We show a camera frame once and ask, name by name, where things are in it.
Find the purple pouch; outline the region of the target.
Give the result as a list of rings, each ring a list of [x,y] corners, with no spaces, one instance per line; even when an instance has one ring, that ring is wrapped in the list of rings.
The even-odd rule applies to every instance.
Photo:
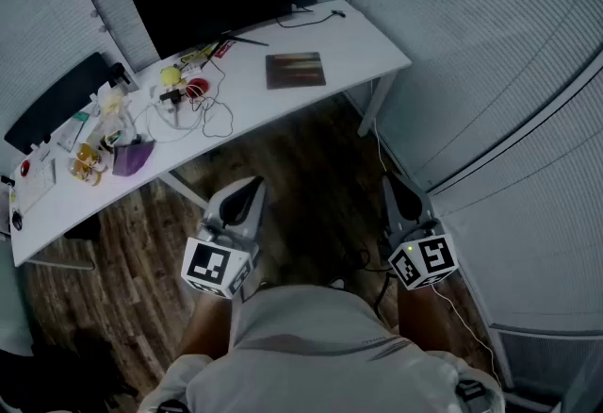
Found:
[[[112,174],[128,177],[142,168],[155,148],[155,141],[139,141],[113,150]]]

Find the black monitor with curved edge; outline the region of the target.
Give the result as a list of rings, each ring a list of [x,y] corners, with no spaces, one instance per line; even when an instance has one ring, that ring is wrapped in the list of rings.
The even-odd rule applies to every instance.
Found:
[[[95,52],[45,91],[15,122],[4,140],[28,155],[64,122],[90,102],[90,95],[110,78],[109,65]]]

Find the person's light grey shirt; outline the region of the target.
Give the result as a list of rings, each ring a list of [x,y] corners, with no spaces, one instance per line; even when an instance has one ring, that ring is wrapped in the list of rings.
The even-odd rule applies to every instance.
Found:
[[[233,305],[226,355],[182,355],[139,413],[505,413],[497,381],[388,331],[342,281]]]

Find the yellow plush toy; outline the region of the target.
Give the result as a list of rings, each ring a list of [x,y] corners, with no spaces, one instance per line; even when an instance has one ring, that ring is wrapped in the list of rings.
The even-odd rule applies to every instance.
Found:
[[[185,86],[187,81],[182,76],[182,70],[177,66],[168,66],[160,72],[161,83],[166,88]]]

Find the dark striped patterned cloth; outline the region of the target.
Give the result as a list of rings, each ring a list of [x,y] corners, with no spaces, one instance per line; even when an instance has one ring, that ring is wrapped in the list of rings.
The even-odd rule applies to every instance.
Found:
[[[267,55],[266,76],[269,90],[326,85],[318,52]]]

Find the person's left forearm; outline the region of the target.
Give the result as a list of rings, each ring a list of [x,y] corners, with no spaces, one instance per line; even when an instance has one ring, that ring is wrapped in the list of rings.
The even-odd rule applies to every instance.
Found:
[[[201,293],[184,330],[176,356],[206,355],[216,360],[227,354],[233,303],[216,295]]]

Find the person's right forearm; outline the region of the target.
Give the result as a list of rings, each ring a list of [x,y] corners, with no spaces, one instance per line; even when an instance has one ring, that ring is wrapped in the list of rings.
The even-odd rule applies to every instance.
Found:
[[[452,353],[446,314],[427,288],[408,290],[398,281],[399,334],[424,351]]]

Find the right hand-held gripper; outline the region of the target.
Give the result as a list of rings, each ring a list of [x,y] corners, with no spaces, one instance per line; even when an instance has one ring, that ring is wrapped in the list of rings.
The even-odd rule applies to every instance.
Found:
[[[394,173],[383,175],[382,187],[383,223],[388,237],[400,236],[404,219],[420,223],[401,236],[387,259],[401,284],[407,290],[422,289],[457,271],[459,263],[451,234],[444,232],[439,220],[428,220],[432,204],[427,193],[410,178]]]

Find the clear plastic bag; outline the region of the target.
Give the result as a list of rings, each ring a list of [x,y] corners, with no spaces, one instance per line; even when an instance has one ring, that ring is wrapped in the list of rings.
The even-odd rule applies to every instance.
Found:
[[[92,129],[87,144],[98,148],[104,143],[108,148],[130,145],[137,136],[136,128],[126,109],[127,100],[120,86],[99,91],[101,114]]]

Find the white keyboard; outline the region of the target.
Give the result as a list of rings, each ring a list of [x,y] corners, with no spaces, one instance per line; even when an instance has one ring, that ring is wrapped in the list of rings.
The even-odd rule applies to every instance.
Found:
[[[21,212],[26,213],[56,184],[55,160],[44,161],[40,167],[16,181],[16,199]]]

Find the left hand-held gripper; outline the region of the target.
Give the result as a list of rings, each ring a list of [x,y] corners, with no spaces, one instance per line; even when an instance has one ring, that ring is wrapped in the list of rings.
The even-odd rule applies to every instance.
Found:
[[[189,286],[235,298],[257,262],[266,194],[263,177],[247,177],[211,197],[197,236],[187,239],[181,276]]]

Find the yellow leaflet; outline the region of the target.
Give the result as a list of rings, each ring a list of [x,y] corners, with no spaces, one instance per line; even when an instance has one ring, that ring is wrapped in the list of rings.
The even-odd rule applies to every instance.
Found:
[[[216,48],[215,43],[209,44],[201,50],[195,50],[189,54],[182,56],[180,58],[180,62],[182,63],[183,66],[189,65],[189,64],[198,64],[198,63],[206,62],[208,57],[211,55],[211,53],[214,51],[215,48]]]

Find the black webcam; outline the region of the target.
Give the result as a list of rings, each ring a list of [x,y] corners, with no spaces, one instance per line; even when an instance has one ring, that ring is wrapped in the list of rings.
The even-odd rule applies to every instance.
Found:
[[[116,62],[110,66],[108,83],[111,88],[120,86],[126,91],[130,89],[132,84],[131,76],[125,70],[122,63]]]

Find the red round dish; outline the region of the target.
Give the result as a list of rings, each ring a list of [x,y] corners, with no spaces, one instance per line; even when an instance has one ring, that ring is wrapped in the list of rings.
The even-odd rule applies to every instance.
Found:
[[[210,89],[209,83],[203,78],[192,78],[186,85],[186,95],[195,100],[204,97]]]

